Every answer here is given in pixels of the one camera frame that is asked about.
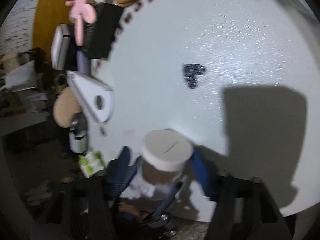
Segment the floral green packet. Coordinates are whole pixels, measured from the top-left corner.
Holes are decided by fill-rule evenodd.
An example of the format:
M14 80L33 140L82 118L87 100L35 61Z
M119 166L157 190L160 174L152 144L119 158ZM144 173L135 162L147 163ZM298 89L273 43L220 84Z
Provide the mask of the floral green packet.
M92 177L97 172L105 170L100 151L90 151L85 155L80 155L78 163L85 178Z

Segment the white wedge-shaped plastic holder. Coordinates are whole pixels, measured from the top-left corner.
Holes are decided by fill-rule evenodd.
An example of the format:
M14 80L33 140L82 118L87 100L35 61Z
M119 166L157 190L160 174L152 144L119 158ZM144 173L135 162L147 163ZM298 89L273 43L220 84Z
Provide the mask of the white wedge-shaped plastic holder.
M112 87L86 74L73 71L67 71L67 83L95 123L110 120L114 113Z

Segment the pink bunny hand mirror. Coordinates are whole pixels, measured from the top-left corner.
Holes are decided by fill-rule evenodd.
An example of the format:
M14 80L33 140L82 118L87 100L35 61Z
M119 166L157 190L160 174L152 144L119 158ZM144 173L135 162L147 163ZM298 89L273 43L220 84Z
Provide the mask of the pink bunny hand mirror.
M88 3L89 0L72 0L65 3L72 7L71 18L74 20L75 42L78 46L84 44L84 24L93 24L97 21L95 8Z

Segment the toothpick jar white lid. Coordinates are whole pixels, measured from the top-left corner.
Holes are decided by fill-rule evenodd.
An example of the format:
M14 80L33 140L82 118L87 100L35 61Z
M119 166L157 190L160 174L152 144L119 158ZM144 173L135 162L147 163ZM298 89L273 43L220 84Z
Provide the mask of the toothpick jar white lid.
M143 139L131 189L139 196L163 200L181 178L193 149L192 143L176 131L157 129L148 132Z

